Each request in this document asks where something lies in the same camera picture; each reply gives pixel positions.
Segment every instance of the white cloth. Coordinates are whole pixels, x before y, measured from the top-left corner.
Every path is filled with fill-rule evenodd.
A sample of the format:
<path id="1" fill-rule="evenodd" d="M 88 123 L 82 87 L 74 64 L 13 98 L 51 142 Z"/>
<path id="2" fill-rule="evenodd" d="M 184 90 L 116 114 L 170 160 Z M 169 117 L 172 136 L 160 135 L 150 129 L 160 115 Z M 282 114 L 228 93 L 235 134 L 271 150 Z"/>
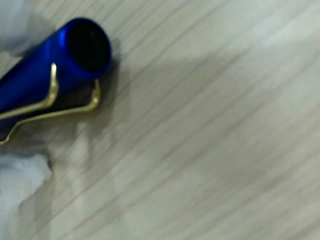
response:
<path id="1" fill-rule="evenodd" d="M 53 31 L 26 0 L 0 0 L 0 52 L 22 56 Z"/>
<path id="2" fill-rule="evenodd" d="M 23 201 L 49 180 L 52 172 L 42 154 L 0 156 L 0 240 L 8 240 L 10 222 Z"/>

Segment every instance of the blue pen cap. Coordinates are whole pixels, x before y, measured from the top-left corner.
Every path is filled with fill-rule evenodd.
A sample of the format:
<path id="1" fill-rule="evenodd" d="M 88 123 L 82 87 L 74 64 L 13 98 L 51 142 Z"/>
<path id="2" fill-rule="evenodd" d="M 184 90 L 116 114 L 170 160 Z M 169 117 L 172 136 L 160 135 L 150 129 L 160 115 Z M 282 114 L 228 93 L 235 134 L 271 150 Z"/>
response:
<path id="1" fill-rule="evenodd" d="M 57 66 L 58 96 L 62 96 L 104 75 L 111 61 L 111 44 L 104 30 L 90 19 L 75 18 L 0 79 L 0 113 L 44 99 L 52 63 Z M 0 130 L 25 117 L 0 120 Z"/>

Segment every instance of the pen cap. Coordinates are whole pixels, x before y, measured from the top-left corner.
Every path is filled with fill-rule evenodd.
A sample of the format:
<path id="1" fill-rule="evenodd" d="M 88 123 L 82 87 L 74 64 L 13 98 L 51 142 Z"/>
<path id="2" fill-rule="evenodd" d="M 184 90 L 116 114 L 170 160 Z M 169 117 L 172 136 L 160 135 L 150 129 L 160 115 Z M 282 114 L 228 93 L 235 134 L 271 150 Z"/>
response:
<path id="1" fill-rule="evenodd" d="M 52 63 L 57 66 L 61 96 L 101 77 L 109 69 L 111 58 L 111 44 L 103 29 L 90 19 L 75 18 L 0 79 L 0 113 L 44 99 Z"/>

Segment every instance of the light wood surface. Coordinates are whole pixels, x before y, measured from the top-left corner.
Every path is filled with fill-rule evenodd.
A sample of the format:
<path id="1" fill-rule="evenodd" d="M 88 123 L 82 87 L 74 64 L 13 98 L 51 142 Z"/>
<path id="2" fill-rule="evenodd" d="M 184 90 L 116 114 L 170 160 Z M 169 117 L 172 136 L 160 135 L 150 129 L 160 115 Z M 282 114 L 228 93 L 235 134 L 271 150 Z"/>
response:
<path id="1" fill-rule="evenodd" d="M 98 111 L 21 131 L 54 178 L 13 239 L 320 239 L 320 0 L 33 3 L 120 64 Z"/>

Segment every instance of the white tissue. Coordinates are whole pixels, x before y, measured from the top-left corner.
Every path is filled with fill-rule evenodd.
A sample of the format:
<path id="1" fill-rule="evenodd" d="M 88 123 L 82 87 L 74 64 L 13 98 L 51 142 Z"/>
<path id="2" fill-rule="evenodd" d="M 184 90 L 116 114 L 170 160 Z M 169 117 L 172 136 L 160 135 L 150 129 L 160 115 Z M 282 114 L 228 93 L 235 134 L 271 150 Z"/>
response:
<path id="1" fill-rule="evenodd" d="M 0 52 L 22 56 L 53 31 L 26 0 L 0 0 Z"/>
<path id="2" fill-rule="evenodd" d="M 52 176 L 42 154 L 0 156 L 0 240 L 8 240 L 10 222 L 19 206 Z"/>

